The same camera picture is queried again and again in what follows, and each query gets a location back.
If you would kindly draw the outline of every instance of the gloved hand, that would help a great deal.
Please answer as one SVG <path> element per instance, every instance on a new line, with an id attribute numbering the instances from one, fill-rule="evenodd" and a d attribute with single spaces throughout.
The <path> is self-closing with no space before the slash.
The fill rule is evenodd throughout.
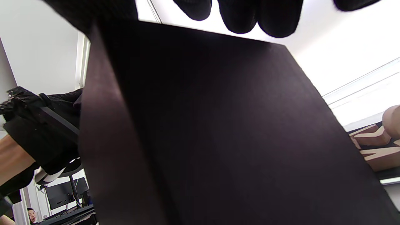
<path id="1" fill-rule="evenodd" d="M 55 174 L 79 157 L 77 144 L 55 128 L 41 121 L 36 109 L 47 106 L 79 128 L 80 108 L 74 107 L 82 90 L 67 94 L 40 96 L 17 87 L 9 92 L 10 99 L 0 104 L 4 129 L 48 174 Z"/>
<path id="2" fill-rule="evenodd" d="M 134 0 L 44 0 L 73 26 L 88 35 L 97 19 L 134 19 L 138 14 Z M 193 20 L 210 15 L 212 0 L 174 1 Z M 297 28 L 303 0 L 217 0 L 226 27 L 238 34 L 247 33 L 258 22 L 272 37 L 283 38 Z M 342 11 L 353 11 L 379 0 L 333 0 Z"/>

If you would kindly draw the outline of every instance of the keyboard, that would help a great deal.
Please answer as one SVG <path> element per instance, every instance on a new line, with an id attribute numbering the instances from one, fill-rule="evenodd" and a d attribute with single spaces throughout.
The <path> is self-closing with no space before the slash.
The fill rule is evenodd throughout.
<path id="1" fill-rule="evenodd" d="M 69 213 L 64 213 L 64 214 L 58 215 L 54 218 L 47 219 L 47 220 L 42 221 L 37 224 L 38 225 L 65 225 L 65 224 L 76 222 L 92 213 L 94 213 L 94 206 L 88 205 L 83 208 L 77 208 L 74 211 L 71 211 Z"/>

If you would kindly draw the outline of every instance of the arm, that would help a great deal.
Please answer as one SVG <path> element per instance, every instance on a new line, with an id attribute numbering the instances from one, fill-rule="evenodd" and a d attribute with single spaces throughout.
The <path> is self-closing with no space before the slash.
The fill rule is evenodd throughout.
<path id="1" fill-rule="evenodd" d="M 0 140 L 0 185 L 34 162 L 35 160 L 10 135 L 5 136 Z"/>
<path id="2" fill-rule="evenodd" d="M 15 225 L 15 222 L 7 216 L 3 215 L 0 217 L 0 225 Z"/>

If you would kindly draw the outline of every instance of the computer monitor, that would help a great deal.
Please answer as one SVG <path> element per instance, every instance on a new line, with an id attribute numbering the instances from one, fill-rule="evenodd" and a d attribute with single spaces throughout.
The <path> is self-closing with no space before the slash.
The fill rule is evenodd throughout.
<path id="1" fill-rule="evenodd" d="M 88 185 L 86 183 L 85 178 L 79 178 L 78 180 L 74 180 L 76 184 L 76 191 L 78 192 L 78 198 L 82 198 L 82 194 L 89 190 Z M 50 203 L 50 209 L 56 209 L 63 205 L 67 205 L 68 203 L 74 202 L 75 199 L 72 195 L 72 186 L 70 182 L 65 182 L 62 184 L 58 184 L 55 186 L 47 187 L 46 193 L 47 198 Z"/>

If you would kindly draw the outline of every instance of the white ceiling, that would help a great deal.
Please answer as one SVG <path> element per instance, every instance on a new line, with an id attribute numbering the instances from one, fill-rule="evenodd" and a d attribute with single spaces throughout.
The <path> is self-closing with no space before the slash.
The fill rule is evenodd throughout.
<path id="1" fill-rule="evenodd" d="M 258 25 L 247 34 L 228 31 L 215 0 L 204 21 L 191 20 L 172 0 L 152 2 L 164 24 L 286 45 L 321 95 L 400 56 L 399 0 L 355 12 L 338 11 L 332 0 L 304 0 L 297 31 L 282 39 L 266 35 Z"/>
<path id="2" fill-rule="evenodd" d="M 78 31 L 42 1 L 0 4 L 0 37 L 17 85 L 37 94 L 73 91 Z"/>

